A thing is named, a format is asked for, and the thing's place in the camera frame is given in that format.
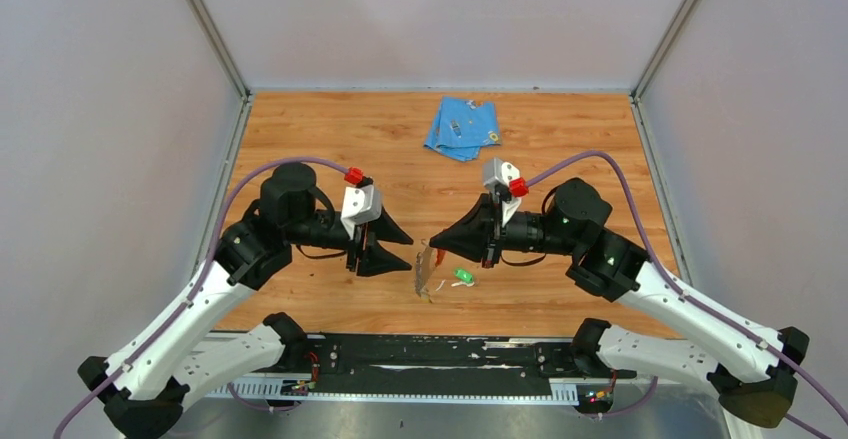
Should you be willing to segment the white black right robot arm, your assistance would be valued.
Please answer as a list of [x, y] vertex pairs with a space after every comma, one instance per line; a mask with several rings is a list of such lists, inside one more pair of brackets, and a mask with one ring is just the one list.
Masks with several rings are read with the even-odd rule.
[[430, 246], [483, 267], [506, 251], [568, 257], [567, 276], [584, 292], [641, 311], [677, 333], [650, 338], [605, 320], [586, 319], [571, 343], [584, 376], [625, 370], [685, 384], [761, 428], [788, 415], [798, 387], [794, 365], [808, 336], [758, 324], [681, 281], [649, 252], [608, 229], [611, 205], [579, 178], [546, 196], [538, 212], [513, 211], [493, 193], [430, 239]]

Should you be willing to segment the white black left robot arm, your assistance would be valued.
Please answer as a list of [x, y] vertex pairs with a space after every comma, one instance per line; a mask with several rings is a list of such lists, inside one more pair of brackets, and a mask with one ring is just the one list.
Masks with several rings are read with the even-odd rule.
[[335, 206], [319, 188], [314, 157], [259, 167], [260, 193], [242, 218], [218, 219], [214, 239], [185, 288], [134, 339], [78, 369], [91, 400], [101, 402], [126, 438], [159, 438], [213, 390], [257, 370], [320, 370], [306, 333], [289, 315], [275, 313], [237, 338], [205, 352], [196, 346], [232, 309], [289, 266], [295, 250], [341, 257], [359, 277], [404, 272], [409, 264], [387, 250], [412, 238], [387, 213], [372, 179], [343, 168], [346, 188]]

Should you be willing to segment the metal keyring plate with spring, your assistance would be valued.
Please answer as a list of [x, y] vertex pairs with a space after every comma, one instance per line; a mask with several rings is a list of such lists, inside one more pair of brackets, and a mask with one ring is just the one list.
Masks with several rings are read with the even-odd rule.
[[443, 263], [446, 252], [442, 249], [430, 247], [426, 240], [421, 240], [420, 244], [422, 249], [416, 255], [413, 288], [415, 294], [422, 301], [432, 303], [432, 292], [435, 292], [439, 286], [431, 290], [429, 281], [436, 269]]

